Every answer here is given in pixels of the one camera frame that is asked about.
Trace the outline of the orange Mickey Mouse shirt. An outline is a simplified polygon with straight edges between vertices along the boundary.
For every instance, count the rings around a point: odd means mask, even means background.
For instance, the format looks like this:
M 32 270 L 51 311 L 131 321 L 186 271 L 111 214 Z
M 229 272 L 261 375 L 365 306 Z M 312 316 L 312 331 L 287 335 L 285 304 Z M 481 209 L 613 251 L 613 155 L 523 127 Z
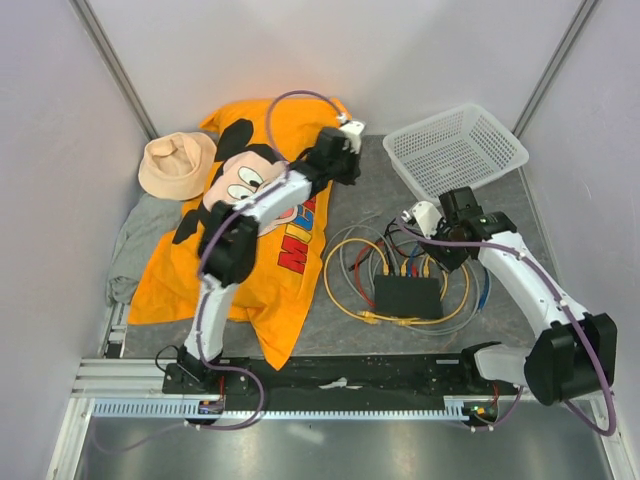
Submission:
M 217 135 L 217 149 L 202 194 L 186 202 L 179 226 L 157 244 L 133 296 L 128 322 L 147 326 L 193 318 L 203 221 L 218 200 L 235 203 L 264 187 L 297 160 L 324 127 L 347 111 L 336 97 L 244 100 L 220 107 L 200 124 Z M 322 271 L 329 190 L 285 210 L 263 233 L 251 275 L 236 291 L 230 318 L 248 322 L 268 364 L 281 369 L 310 311 Z

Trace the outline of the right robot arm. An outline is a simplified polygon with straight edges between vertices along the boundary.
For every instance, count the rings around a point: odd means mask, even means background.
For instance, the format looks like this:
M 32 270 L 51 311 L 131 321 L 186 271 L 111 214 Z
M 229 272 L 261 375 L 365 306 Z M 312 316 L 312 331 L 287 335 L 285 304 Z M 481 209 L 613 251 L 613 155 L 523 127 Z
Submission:
M 605 313 L 591 314 L 544 270 L 503 212 L 487 213 L 471 188 L 439 197 L 443 218 L 431 251 L 447 271 L 472 258 L 506 289 L 535 335 L 531 348 L 488 342 L 468 347 L 458 381 L 483 392 L 494 380 L 528 388 L 550 406 L 606 390 L 615 375 L 617 327 Z

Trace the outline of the white plastic basket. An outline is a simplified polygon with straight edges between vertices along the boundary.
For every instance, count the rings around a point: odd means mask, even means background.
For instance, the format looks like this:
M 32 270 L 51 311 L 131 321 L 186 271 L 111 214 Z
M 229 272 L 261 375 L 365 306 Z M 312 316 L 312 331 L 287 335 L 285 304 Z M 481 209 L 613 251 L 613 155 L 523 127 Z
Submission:
M 419 200 L 461 187 L 477 189 L 524 166 L 529 153 L 494 115 L 464 104 L 383 138 L 391 166 Z

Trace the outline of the peach bucket hat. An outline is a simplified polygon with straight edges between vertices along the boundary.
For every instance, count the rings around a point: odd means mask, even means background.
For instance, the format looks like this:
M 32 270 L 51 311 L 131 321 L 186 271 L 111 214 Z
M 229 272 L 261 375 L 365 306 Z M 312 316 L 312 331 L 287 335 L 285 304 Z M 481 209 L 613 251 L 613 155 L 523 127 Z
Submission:
M 159 199 L 186 201 L 201 195 L 217 147 L 206 134 L 176 132 L 147 143 L 139 165 L 141 188 Z

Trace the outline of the grey cloth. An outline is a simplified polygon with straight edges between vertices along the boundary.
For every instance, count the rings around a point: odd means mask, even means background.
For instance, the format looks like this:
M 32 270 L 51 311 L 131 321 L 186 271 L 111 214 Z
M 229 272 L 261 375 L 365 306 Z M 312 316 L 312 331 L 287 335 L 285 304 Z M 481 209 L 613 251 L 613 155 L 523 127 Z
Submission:
M 144 193 L 116 238 L 106 280 L 107 304 L 130 304 L 162 236 L 181 220 L 183 203 Z

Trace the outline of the black network switch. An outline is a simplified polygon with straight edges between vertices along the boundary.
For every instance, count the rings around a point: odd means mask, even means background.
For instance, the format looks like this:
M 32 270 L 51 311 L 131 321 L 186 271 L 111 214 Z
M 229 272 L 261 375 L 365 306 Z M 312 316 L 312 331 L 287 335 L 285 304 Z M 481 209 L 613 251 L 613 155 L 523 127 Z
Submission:
M 420 320 L 444 316 L 440 284 L 433 278 L 376 275 L 373 303 L 373 311 L 383 316 Z

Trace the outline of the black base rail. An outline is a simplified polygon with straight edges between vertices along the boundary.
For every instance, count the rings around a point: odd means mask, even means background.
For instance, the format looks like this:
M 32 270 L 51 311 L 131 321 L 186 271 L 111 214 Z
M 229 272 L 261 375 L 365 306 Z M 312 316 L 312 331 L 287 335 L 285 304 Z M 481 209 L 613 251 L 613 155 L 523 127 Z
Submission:
M 513 395 L 505 382 L 472 375 L 459 354 L 401 354 L 296 356 L 279 370 L 264 359 L 228 357 L 223 367 L 236 372 L 215 372 L 202 365 L 194 373 L 181 365 L 167 365 L 165 394 L 221 394 L 231 411 L 253 410 L 259 389 L 265 390 L 264 409 L 284 411 L 399 411 L 444 407 L 448 396 L 492 399 Z

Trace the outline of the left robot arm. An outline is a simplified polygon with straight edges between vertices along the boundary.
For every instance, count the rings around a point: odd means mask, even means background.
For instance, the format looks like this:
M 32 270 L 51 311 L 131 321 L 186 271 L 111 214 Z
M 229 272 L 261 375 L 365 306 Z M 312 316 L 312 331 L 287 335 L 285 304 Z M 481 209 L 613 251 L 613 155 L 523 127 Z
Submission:
M 290 208 L 295 208 L 336 181 L 353 185 L 360 175 L 359 159 L 365 123 L 348 120 L 338 128 L 324 127 L 306 156 L 284 164 L 284 172 L 231 205 L 214 204 L 200 247 L 200 294 L 191 330 L 177 354 L 185 382 L 208 393 L 219 382 L 213 364 L 223 350 L 223 334 L 239 286 L 256 263 L 259 234 Z

